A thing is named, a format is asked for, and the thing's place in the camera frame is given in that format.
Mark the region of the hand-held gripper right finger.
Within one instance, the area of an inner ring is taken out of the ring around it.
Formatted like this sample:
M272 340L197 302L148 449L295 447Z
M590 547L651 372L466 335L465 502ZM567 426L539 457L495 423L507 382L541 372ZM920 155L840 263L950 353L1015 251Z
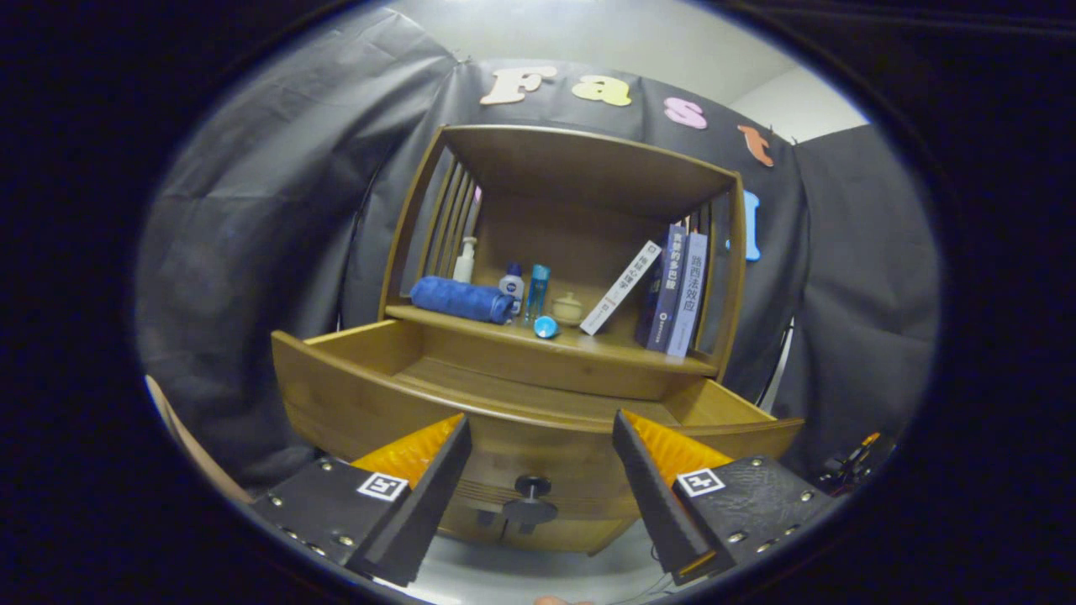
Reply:
M733 459L623 409L612 444L661 567L678 586L770 554L841 501L774 459Z

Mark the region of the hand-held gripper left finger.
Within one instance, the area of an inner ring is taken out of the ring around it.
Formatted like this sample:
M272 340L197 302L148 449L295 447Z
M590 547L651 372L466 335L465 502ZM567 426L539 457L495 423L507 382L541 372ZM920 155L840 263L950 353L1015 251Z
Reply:
M458 413L353 462L323 456L269 489L252 508L338 566L381 581L415 581L472 454Z

